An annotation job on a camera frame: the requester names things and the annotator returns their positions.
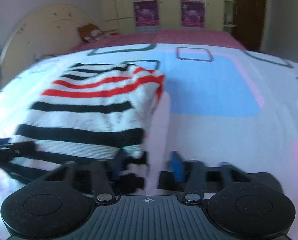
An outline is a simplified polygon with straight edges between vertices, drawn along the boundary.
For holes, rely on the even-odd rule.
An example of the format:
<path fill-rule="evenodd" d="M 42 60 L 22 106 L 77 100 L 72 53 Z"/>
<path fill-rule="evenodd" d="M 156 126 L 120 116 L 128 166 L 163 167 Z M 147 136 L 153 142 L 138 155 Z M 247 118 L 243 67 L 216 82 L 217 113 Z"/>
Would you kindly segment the striped knit sweater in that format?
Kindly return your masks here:
<path fill-rule="evenodd" d="M 16 112 L 13 144 L 35 149 L 11 161 L 7 174 L 23 184 L 74 161 L 148 163 L 147 139 L 164 92 L 162 72 L 136 64 L 75 64 L 46 83 Z"/>

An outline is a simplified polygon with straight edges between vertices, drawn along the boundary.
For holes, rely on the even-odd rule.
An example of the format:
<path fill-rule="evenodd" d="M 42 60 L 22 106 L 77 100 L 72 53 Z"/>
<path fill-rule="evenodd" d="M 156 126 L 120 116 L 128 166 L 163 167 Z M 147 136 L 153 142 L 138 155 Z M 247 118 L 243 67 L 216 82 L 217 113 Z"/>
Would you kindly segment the patterned white bed sheet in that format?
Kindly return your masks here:
<path fill-rule="evenodd" d="M 75 64 L 162 72 L 148 163 L 125 165 L 97 204 L 90 165 L 74 161 L 30 183 L 0 168 L 0 239 L 298 239 L 298 63 L 216 46 L 133 44 L 33 64 L 0 91 L 0 138 L 16 112 Z M 201 203 L 183 203 L 171 152 L 205 165 Z"/>

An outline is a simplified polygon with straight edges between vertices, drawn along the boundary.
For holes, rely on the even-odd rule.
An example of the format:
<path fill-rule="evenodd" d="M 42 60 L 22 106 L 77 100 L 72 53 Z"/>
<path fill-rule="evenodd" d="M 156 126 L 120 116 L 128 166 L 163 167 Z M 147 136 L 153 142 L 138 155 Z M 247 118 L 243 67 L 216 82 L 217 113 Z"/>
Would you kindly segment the lower left purple poster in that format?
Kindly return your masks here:
<path fill-rule="evenodd" d="M 134 12 L 137 27 L 159 25 L 158 1 L 134 2 Z"/>

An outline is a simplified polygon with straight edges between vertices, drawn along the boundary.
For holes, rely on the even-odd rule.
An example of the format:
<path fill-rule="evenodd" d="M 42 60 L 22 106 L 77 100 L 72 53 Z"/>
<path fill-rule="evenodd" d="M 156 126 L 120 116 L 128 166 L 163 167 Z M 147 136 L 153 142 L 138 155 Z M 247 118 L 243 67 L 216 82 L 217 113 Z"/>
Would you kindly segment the orange patterned pillow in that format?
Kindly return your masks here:
<path fill-rule="evenodd" d="M 116 29 L 102 31 L 97 25 L 89 23 L 77 28 L 81 40 L 85 43 L 98 41 L 109 36 L 119 35 Z"/>

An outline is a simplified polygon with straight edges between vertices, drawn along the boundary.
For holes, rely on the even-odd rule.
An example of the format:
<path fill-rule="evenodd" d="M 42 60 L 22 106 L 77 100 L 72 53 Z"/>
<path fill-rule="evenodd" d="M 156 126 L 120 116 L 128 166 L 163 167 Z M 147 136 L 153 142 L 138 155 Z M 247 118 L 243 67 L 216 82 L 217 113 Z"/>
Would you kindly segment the cream built-in wardrobe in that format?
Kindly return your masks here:
<path fill-rule="evenodd" d="M 102 25 L 122 34 L 153 33 L 166 29 L 223 30 L 224 0 L 99 0 Z M 134 2 L 158 1 L 159 25 L 137 27 Z M 182 27 L 182 1 L 204 2 L 204 28 Z"/>

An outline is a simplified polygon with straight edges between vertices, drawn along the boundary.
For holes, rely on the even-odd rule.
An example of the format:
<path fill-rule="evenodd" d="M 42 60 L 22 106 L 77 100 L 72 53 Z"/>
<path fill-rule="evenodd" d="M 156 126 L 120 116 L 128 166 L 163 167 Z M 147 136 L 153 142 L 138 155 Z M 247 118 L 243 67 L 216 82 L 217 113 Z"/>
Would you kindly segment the cream wooden headboard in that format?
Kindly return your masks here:
<path fill-rule="evenodd" d="M 92 18 L 69 4 L 46 5 L 26 16 L 9 36 L 0 55 L 3 88 L 20 72 L 50 55 L 67 53 L 82 39 L 78 28 Z"/>

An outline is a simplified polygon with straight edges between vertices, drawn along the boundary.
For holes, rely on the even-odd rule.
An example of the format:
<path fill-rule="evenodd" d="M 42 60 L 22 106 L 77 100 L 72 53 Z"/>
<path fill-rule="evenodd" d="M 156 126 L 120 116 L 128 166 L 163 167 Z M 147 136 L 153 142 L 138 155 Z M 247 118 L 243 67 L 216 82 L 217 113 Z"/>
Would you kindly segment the lower right purple poster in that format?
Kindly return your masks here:
<path fill-rule="evenodd" d="M 204 28 L 204 2 L 182 1 L 182 27 Z"/>

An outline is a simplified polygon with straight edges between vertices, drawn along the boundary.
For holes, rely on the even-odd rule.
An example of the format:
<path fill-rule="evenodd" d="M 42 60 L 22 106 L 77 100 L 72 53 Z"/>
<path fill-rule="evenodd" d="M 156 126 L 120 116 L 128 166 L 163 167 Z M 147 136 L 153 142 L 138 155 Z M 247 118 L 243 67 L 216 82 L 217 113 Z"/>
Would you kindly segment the pink bed sheet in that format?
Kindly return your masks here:
<path fill-rule="evenodd" d="M 71 48 L 69 50 L 69 53 L 104 47 L 148 43 L 193 44 L 236 48 L 243 50 L 246 49 L 238 40 L 233 38 L 229 33 L 225 31 L 162 30 L 157 33 L 112 35 L 89 43 L 82 42 L 77 46 Z"/>

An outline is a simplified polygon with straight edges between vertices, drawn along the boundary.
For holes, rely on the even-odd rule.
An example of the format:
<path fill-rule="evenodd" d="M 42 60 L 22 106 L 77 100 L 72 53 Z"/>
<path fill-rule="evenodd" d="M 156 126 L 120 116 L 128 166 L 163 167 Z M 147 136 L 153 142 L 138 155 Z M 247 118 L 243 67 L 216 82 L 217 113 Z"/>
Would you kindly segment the purple poster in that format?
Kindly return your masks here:
<path fill-rule="evenodd" d="M 134 2 L 134 12 L 137 27 L 159 25 L 158 1 Z"/>
<path fill-rule="evenodd" d="M 204 28 L 204 2 L 182 1 L 182 27 Z"/>

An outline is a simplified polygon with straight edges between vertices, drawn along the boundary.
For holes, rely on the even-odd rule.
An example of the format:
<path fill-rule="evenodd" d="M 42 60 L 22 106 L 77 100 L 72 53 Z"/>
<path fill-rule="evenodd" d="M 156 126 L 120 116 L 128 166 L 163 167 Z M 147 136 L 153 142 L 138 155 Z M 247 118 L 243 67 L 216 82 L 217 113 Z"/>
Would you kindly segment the cream corner shelf unit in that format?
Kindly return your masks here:
<path fill-rule="evenodd" d="M 235 0 L 224 0 L 223 30 L 229 34 L 232 34 L 236 27 L 233 20 L 235 3 Z"/>

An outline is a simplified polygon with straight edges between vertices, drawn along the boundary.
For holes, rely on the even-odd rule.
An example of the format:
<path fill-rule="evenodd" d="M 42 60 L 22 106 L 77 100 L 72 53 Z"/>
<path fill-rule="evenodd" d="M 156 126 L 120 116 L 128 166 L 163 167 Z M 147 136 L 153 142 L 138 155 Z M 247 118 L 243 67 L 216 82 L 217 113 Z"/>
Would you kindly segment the dark brown wooden door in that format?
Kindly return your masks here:
<path fill-rule="evenodd" d="M 247 50 L 258 51 L 264 33 L 266 0 L 235 0 L 232 35 Z"/>

